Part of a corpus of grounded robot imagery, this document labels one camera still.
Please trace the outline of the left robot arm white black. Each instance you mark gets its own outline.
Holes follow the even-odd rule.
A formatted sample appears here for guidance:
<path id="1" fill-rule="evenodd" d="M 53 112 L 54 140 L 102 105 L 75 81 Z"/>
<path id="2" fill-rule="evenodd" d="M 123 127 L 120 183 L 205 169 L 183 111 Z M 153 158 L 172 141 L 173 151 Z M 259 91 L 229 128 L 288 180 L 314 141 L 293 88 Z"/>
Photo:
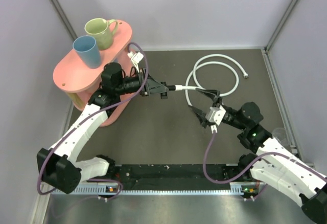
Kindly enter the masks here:
<path id="1" fill-rule="evenodd" d="M 158 82 L 142 69 L 127 76 L 116 62 L 104 66 L 99 88 L 92 94 L 82 114 L 66 134 L 50 149 L 41 149 L 37 154 L 38 182 L 45 182 L 66 194 L 72 193 L 84 181 L 100 177 L 104 181 L 114 179 L 114 161 L 98 155 L 91 160 L 78 161 L 77 157 L 93 133 L 112 116 L 122 104 L 121 96 L 159 94 L 167 98 L 168 91 L 176 88 Z"/>

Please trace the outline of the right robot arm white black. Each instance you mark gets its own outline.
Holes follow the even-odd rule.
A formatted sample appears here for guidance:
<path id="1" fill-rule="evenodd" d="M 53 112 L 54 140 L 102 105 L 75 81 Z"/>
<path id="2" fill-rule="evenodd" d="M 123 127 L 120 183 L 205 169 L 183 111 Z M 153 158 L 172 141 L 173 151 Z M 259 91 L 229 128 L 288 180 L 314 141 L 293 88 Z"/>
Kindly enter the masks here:
<path id="1" fill-rule="evenodd" d="M 326 223 L 326 175 L 319 173 L 289 152 L 260 122 L 263 115 L 254 102 L 247 102 L 238 110 L 222 103 L 216 90 L 196 89 L 209 97 L 213 104 L 207 113 L 191 107 L 202 127 L 210 127 L 212 138 L 205 154 L 213 144 L 221 123 L 237 128 L 241 144 L 251 151 L 240 158 L 238 174 L 228 180 L 211 178 L 203 159 L 204 176 L 214 184 L 226 184 L 241 178 L 263 182 L 298 204 L 304 214 L 315 223 Z"/>

